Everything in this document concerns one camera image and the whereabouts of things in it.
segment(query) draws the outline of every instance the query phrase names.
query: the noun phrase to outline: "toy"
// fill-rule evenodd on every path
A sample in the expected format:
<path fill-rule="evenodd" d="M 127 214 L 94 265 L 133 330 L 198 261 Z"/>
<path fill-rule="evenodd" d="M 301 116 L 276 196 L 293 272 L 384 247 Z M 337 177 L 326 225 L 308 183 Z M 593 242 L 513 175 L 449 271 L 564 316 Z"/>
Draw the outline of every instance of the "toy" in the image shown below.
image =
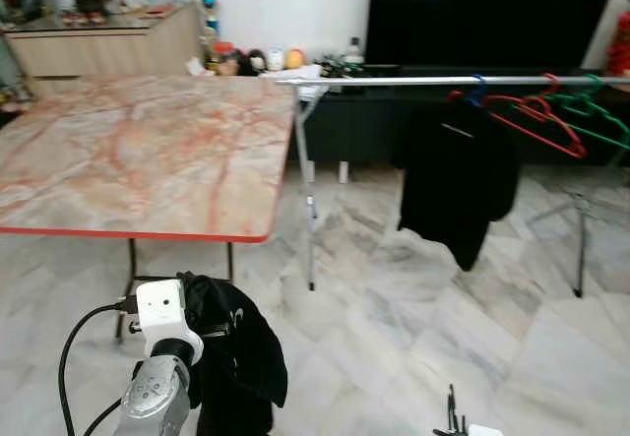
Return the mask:
<path fill-rule="evenodd" d="M 292 49 L 286 55 L 287 69 L 299 69 L 306 64 L 306 56 L 299 49 Z"/>
<path fill-rule="evenodd" d="M 256 74 L 262 74 L 267 71 L 267 58 L 262 50 L 252 49 L 249 51 L 249 54 L 247 54 L 247 57 L 249 58 L 252 70 Z"/>

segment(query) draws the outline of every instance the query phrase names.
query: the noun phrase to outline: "black shirt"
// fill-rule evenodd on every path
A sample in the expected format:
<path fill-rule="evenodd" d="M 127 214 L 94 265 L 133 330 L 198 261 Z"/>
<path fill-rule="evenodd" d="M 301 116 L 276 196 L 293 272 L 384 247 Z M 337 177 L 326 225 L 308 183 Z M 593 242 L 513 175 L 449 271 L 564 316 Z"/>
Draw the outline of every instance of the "black shirt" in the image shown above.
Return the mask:
<path fill-rule="evenodd" d="M 283 350 L 256 305 L 225 280 L 178 274 L 186 321 L 204 340 L 191 370 L 191 406 L 202 404 L 198 436 L 261 436 L 273 427 L 272 402 L 284 405 Z M 221 327 L 228 336 L 212 337 Z"/>
<path fill-rule="evenodd" d="M 458 99 L 423 106 L 395 165 L 406 170 L 399 229 L 445 244 L 470 270 L 489 223 L 512 209 L 520 164 L 507 128 Z"/>

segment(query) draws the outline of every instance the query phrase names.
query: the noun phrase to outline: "table top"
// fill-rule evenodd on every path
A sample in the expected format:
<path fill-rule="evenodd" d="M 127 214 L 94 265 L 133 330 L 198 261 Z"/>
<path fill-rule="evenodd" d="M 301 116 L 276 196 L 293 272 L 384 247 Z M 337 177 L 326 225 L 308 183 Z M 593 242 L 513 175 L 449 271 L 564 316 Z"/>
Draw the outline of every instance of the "table top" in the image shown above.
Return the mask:
<path fill-rule="evenodd" d="M 0 231 L 263 242 L 291 90 L 240 77 L 86 81 L 0 131 Z"/>
<path fill-rule="evenodd" d="M 150 30 L 157 26 L 164 19 L 174 15 L 186 5 L 177 5 L 173 10 L 162 18 L 143 18 L 142 15 L 130 13 L 126 15 L 108 15 L 100 25 L 72 25 L 63 23 L 61 15 L 55 14 L 45 16 L 37 20 L 29 21 L 22 25 L 6 30 L 6 32 L 47 32 L 47 31 L 103 31 L 103 30 Z"/>

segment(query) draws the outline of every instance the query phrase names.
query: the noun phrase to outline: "green hanger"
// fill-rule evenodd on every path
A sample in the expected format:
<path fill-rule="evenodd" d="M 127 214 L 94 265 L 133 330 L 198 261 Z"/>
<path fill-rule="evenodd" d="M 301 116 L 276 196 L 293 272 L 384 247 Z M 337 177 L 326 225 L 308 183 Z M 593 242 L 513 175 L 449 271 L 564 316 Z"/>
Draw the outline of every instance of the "green hanger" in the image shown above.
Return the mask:
<path fill-rule="evenodd" d="M 569 123 L 567 124 L 575 131 L 588 134 L 589 136 L 593 136 L 594 138 L 597 138 L 601 141 L 630 151 L 630 128 L 628 128 L 619 118 L 616 118 L 615 116 L 610 114 L 607 109 L 602 108 L 593 101 L 593 95 L 601 90 L 603 83 L 601 82 L 601 79 L 595 75 L 589 75 L 588 77 L 593 79 L 595 82 L 595 85 L 588 90 L 584 90 L 583 92 L 577 94 L 547 94 L 544 95 L 543 98 L 547 101 L 559 101 L 562 108 L 579 116 L 589 117 L 598 114 L 604 119 L 615 123 L 623 131 L 623 137 L 621 138 L 621 141 L 607 138 L 606 136 L 603 136 L 601 134 L 581 128 L 580 126 L 575 126 Z M 583 104 L 586 107 L 586 111 L 575 107 L 575 105 L 579 103 Z"/>

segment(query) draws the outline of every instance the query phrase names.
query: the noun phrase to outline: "red table edge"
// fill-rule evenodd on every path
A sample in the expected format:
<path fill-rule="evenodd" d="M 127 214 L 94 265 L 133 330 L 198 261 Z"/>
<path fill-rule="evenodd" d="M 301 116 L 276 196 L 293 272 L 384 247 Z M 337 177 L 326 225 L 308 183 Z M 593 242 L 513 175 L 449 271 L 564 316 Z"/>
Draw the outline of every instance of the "red table edge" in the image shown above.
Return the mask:
<path fill-rule="evenodd" d="M 217 234 L 195 234 L 176 232 L 131 232 L 131 231 L 93 231 L 89 229 L 58 229 L 42 227 L 8 227 L 0 226 L 0 232 L 11 234 L 43 234 L 47 236 L 81 236 L 81 237 L 120 237 L 126 239 L 166 239 L 174 241 L 209 241 L 209 242 L 240 242 L 260 244 L 271 235 L 271 229 L 260 236 L 228 236 Z"/>

